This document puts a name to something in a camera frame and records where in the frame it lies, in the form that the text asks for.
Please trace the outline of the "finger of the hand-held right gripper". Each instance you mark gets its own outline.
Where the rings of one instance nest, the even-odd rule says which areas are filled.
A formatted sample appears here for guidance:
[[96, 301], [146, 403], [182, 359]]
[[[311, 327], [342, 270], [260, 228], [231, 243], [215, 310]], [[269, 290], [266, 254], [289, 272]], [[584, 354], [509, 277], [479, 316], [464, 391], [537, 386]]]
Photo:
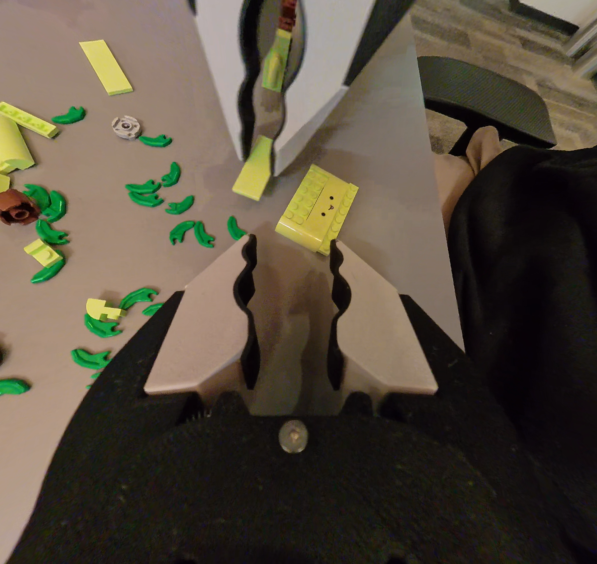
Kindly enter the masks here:
[[274, 176], [292, 164], [346, 94], [345, 78], [375, 1], [301, 0], [306, 43], [285, 94], [285, 123], [274, 142]]
[[248, 158], [256, 125], [253, 91], [260, 72], [258, 26], [265, 0], [195, 0], [206, 61], [239, 159]]

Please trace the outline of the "small lime stud piece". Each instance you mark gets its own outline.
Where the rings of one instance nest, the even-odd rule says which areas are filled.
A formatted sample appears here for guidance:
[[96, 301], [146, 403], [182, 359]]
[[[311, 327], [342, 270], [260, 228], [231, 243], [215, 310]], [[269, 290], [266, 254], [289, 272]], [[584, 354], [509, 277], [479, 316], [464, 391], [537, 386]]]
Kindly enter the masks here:
[[50, 268], [64, 260], [64, 256], [54, 250], [41, 239], [36, 239], [23, 249], [26, 254], [33, 257], [43, 268]]

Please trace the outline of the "grey round plate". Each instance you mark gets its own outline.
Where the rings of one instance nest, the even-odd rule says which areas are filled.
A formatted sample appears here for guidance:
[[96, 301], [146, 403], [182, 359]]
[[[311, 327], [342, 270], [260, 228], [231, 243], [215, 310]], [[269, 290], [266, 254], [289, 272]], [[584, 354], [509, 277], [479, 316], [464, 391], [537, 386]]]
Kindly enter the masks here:
[[138, 139], [142, 133], [140, 122], [129, 115], [114, 118], [111, 128], [117, 137], [124, 140]]

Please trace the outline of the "scatter of green leaf pieces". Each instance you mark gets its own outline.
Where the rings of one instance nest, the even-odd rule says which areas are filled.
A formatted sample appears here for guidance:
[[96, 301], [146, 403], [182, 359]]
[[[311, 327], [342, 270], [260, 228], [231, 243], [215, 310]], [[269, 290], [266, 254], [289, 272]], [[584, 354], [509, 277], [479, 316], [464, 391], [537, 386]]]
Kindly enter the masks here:
[[[86, 109], [82, 106], [71, 106], [66, 114], [57, 115], [52, 118], [53, 124], [68, 125], [84, 120], [86, 117]], [[166, 135], [159, 135], [156, 137], [140, 136], [140, 141], [148, 147], [163, 148], [172, 142], [172, 139]], [[158, 191], [161, 187], [172, 187], [178, 183], [180, 179], [181, 169], [178, 163], [172, 162], [169, 172], [161, 177], [160, 181], [156, 182], [152, 179], [148, 180], [142, 185], [128, 184], [125, 189], [128, 196], [134, 203], [149, 208], [159, 207], [164, 203], [164, 199], [159, 196]], [[1, 192], [11, 189], [11, 178], [8, 174], [1, 174]], [[33, 222], [37, 233], [36, 239], [41, 239], [49, 244], [54, 250], [60, 252], [64, 256], [64, 260], [50, 268], [41, 268], [30, 279], [31, 284], [42, 284], [55, 278], [67, 263], [64, 253], [60, 250], [61, 247], [69, 244], [69, 234], [65, 231], [56, 230], [53, 224], [60, 221], [67, 214], [68, 201], [66, 197], [59, 191], [52, 189], [50, 192], [40, 185], [26, 184], [25, 191], [21, 192], [30, 197], [41, 209], [41, 215], [38, 220]], [[182, 202], [168, 203], [165, 212], [170, 215], [181, 215], [188, 211], [195, 200], [194, 195], [187, 196]], [[183, 221], [178, 223], [169, 232], [169, 241], [175, 246], [176, 243], [181, 243], [184, 240], [184, 235], [189, 230], [193, 230], [198, 243], [206, 248], [213, 248], [215, 238], [205, 231], [205, 226], [202, 221]], [[142, 287], [127, 294], [119, 303], [117, 308], [128, 310], [139, 302], [152, 302], [153, 296], [157, 295], [158, 291], [151, 288]], [[92, 319], [87, 313], [84, 316], [86, 328], [92, 333], [102, 338], [116, 336], [122, 332], [116, 329], [118, 321], [101, 322]], [[89, 370], [94, 370], [95, 374], [90, 379], [95, 380], [102, 373], [103, 369], [111, 361], [110, 351], [91, 353], [82, 348], [77, 348], [71, 351], [71, 358], [78, 366], [85, 367]], [[30, 385], [18, 379], [1, 380], [1, 396], [4, 394], [21, 394], [30, 390]]]

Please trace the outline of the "large lime half-round brick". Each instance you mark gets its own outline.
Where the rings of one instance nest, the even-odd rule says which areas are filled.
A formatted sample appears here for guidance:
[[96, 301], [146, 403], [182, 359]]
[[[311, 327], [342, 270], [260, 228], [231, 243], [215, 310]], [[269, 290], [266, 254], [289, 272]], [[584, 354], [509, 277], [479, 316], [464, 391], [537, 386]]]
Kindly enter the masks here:
[[1, 174], [32, 167], [32, 157], [18, 125], [1, 115]]

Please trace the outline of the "lime tile with face print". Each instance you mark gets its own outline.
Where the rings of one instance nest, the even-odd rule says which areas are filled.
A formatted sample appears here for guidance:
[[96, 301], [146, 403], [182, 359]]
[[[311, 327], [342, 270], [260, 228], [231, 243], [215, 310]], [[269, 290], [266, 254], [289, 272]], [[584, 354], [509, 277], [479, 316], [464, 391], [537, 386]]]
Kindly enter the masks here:
[[305, 225], [310, 234], [323, 239], [339, 214], [345, 195], [349, 191], [349, 184], [331, 175], [321, 185], [321, 192], [314, 201]]

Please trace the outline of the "brown and lime trunk build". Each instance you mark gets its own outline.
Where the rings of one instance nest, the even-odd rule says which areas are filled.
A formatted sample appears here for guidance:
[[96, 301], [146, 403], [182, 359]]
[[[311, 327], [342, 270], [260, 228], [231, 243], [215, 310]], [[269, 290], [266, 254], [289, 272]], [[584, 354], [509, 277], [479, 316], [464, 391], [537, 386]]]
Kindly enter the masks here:
[[263, 66], [262, 87], [276, 93], [282, 92], [297, 18], [297, 3], [298, 0], [280, 0], [278, 27]]

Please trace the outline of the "lime rounded corner piece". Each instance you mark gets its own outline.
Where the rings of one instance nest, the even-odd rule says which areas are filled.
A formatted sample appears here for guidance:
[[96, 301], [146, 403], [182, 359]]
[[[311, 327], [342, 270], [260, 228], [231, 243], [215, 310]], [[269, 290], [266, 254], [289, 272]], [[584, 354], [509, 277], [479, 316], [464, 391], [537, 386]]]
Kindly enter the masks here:
[[118, 321], [126, 316], [127, 311], [110, 306], [106, 300], [89, 298], [86, 301], [86, 313], [94, 320], [107, 322]]

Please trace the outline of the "person's tan trousers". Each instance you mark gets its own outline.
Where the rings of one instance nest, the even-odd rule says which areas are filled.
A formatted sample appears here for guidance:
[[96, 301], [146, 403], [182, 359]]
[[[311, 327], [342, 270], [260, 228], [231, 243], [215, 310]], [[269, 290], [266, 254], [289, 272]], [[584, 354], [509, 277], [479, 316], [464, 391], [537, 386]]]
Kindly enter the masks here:
[[445, 233], [454, 208], [464, 190], [502, 152], [498, 130], [485, 126], [474, 132], [463, 156], [435, 155], [434, 169]]

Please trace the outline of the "brown and lime brick assembly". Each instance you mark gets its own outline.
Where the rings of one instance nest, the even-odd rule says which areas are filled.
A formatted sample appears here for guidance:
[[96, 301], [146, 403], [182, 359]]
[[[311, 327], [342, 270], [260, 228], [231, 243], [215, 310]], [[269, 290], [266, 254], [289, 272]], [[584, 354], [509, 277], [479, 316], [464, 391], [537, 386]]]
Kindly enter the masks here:
[[331, 173], [322, 170], [317, 165], [311, 165], [275, 227], [275, 231], [285, 238], [294, 241], [312, 252], [325, 256], [330, 254], [331, 241], [339, 235], [359, 190], [356, 185], [347, 182], [349, 184], [349, 191], [345, 195], [345, 199], [339, 209], [339, 214], [334, 219], [334, 223], [323, 239], [313, 236], [307, 231], [305, 220], [309, 216], [314, 201], [321, 192], [321, 183], [326, 182], [331, 175]]

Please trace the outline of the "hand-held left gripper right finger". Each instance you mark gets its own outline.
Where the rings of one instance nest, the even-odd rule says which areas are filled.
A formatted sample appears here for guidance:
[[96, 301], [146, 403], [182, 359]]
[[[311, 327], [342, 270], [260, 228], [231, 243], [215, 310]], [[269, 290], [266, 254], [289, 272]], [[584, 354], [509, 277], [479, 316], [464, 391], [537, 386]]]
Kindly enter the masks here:
[[391, 393], [432, 396], [438, 384], [402, 298], [343, 242], [330, 245], [331, 298], [337, 309], [328, 343], [328, 379], [346, 398]]

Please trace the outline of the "brown stump piece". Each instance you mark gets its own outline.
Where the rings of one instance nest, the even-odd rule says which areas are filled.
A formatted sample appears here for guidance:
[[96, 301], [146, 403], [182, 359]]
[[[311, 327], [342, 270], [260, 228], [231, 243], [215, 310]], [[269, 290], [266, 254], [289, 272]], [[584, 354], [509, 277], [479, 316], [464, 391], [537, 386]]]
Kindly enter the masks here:
[[28, 225], [38, 220], [41, 209], [26, 194], [16, 189], [1, 192], [1, 222], [6, 225]]

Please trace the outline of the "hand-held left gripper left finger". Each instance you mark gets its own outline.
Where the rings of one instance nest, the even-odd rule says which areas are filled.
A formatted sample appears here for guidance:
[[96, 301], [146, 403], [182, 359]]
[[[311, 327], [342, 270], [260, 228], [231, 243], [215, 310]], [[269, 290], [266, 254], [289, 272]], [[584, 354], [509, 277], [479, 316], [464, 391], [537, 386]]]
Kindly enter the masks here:
[[257, 237], [247, 234], [186, 287], [152, 366], [145, 393], [197, 393], [214, 403], [221, 393], [252, 391], [258, 379], [258, 339], [248, 303], [255, 293]]

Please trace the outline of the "narrow lime studded plate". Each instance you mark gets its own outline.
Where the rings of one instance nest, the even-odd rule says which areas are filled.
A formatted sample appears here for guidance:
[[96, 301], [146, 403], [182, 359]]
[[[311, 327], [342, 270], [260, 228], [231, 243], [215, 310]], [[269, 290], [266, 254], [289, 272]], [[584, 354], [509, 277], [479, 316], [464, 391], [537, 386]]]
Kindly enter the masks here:
[[47, 139], [52, 139], [59, 134], [59, 129], [55, 124], [35, 117], [6, 102], [1, 102], [1, 115]]

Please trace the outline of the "long lime tile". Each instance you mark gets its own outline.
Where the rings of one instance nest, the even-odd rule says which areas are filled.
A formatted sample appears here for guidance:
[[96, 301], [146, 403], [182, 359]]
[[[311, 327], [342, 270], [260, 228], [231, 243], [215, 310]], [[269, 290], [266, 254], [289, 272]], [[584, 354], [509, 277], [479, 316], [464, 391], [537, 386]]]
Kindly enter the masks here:
[[251, 153], [243, 165], [232, 191], [253, 201], [260, 201], [261, 196], [272, 176], [273, 140], [259, 135]]
[[105, 40], [83, 41], [79, 46], [109, 96], [133, 92], [132, 84]]

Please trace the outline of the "person's black clothing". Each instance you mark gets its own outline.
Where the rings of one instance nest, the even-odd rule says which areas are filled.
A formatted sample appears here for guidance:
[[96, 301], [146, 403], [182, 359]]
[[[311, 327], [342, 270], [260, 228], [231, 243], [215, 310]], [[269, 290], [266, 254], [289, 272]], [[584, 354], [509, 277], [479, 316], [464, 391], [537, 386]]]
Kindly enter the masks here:
[[596, 563], [596, 147], [505, 150], [458, 200], [448, 248], [466, 351], [563, 540]]

